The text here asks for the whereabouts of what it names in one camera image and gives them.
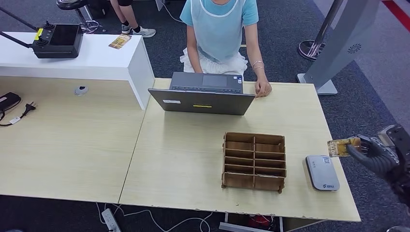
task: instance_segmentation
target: red stripe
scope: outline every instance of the red stripe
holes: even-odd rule
[[[410,31],[410,17],[392,0],[384,0],[384,5],[396,16],[408,31]]]

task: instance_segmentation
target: power bank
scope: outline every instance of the power bank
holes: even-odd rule
[[[312,185],[317,190],[336,191],[340,188],[336,171],[329,156],[311,155],[306,157]]]

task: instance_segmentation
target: light wood tabletop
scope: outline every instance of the light wood tabletop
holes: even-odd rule
[[[0,77],[9,91],[22,102],[1,124],[38,106],[0,127],[0,194],[117,203],[145,113],[128,81]]]
[[[166,89],[170,79],[156,79]],[[326,155],[331,140],[313,85],[272,83],[244,116],[165,112],[151,97],[135,147],[122,204],[360,221],[338,158],[332,158],[340,190],[315,190],[307,155]],[[244,83],[253,93],[254,84]],[[222,143],[227,131],[285,136],[287,177],[275,191],[221,188]]]

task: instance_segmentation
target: red object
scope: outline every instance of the red object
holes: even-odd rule
[[[254,228],[259,228],[260,226],[268,227],[270,225],[270,221],[266,220],[264,217],[256,215],[249,219],[249,226]]]
[[[410,17],[394,1],[386,0],[383,3],[410,32]]]

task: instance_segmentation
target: white label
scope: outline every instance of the white label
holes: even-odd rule
[[[11,124],[14,124],[14,123],[20,121],[20,119],[21,119],[21,118],[19,118],[19,117],[15,117],[15,118],[13,118],[12,120],[10,120],[10,123],[11,123]]]
[[[323,162],[327,163],[327,164],[330,164],[330,159],[327,158],[327,157],[323,157]]]
[[[180,101],[174,101],[174,100],[162,100],[164,103],[175,103],[175,104],[181,104]]]

